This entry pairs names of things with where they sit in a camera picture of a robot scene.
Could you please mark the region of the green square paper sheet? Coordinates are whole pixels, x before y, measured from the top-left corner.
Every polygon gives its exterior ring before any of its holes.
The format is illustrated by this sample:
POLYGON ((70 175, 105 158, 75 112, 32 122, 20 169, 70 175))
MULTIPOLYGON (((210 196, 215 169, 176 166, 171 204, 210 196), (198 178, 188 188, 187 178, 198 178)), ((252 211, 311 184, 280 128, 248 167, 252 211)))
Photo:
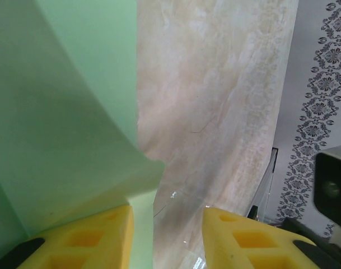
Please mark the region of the green square paper sheet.
POLYGON ((120 205, 153 269, 164 163, 137 147, 136 0, 0 0, 0 258, 120 205))

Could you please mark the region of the aluminium side rail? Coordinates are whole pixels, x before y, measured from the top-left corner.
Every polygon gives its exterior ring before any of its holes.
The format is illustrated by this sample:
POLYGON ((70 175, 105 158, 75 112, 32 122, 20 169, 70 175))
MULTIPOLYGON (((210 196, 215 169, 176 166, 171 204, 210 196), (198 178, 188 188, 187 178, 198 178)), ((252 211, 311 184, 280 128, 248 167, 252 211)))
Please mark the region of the aluminium side rail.
POLYGON ((272 148, 269 164, 265 170, 265 173, 260 181, 260 184, 256 190, 252 207, 255 208, 256 216, 255 220, 269 224, 272 222, 269 216, 267 216, 267 207, 269 202, 270 190, 273 181, 273 175, 275 165, 278 156, 278 149, 272 148))

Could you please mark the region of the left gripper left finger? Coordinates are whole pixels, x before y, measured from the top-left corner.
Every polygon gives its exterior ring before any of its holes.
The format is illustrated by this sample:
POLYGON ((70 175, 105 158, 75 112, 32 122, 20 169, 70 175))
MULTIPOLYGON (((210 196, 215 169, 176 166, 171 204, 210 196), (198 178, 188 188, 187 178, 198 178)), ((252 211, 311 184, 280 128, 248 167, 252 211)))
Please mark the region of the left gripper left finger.
POLYGON ((129 269, 133 234, 133 209, 119 206, 16 245, 0 269, 129 269))

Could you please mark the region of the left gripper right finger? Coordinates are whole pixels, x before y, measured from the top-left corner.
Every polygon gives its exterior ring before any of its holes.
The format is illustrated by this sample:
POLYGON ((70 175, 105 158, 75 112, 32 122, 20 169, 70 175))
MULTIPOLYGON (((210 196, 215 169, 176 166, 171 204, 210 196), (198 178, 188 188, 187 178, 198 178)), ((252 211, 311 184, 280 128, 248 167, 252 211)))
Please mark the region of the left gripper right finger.
POLYGON ((341 254, 322 240, 207 207, 202 236, 207 269, 341 269, 341 254))

